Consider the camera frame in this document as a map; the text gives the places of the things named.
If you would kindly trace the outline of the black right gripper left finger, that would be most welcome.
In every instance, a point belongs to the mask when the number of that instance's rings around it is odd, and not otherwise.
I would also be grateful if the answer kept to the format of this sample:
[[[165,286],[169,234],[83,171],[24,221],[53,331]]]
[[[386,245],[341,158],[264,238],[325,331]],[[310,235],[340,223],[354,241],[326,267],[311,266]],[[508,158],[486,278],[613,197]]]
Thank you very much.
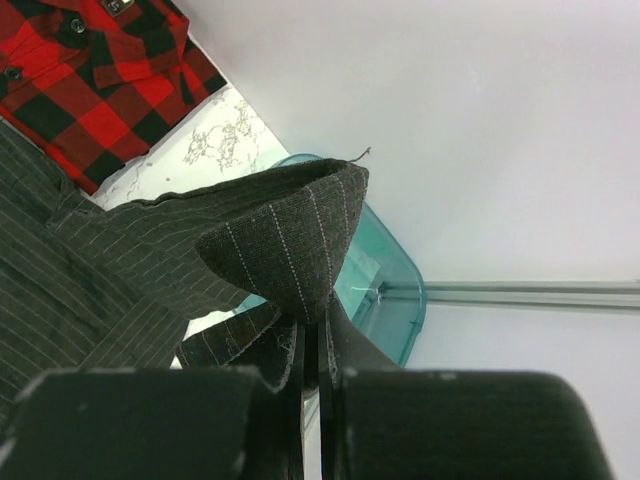
[[[229,366],[51,371],[19,395],[5,479],[300,479],[305,333],[281,320]]]

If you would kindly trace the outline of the dark grey pinstripe shirt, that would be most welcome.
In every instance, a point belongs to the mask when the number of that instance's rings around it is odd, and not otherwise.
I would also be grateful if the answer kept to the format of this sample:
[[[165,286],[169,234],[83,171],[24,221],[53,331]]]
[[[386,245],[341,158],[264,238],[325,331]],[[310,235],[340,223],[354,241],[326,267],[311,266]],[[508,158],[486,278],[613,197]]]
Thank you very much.
[[[1,128],[1,414],[48,370],[224,364],[267,326],[207,349],[188,323],[252,295],[315,324],[358,227],[369,173],[321,159],[106,210]]]

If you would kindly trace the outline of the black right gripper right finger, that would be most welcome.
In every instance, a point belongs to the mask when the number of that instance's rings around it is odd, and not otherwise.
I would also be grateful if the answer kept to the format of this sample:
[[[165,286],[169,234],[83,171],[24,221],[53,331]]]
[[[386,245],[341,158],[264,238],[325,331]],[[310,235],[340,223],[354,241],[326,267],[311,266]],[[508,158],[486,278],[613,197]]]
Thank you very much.
[[[562,378],[401,368],[332,300],[318,323],[326,479],[609,479]]]

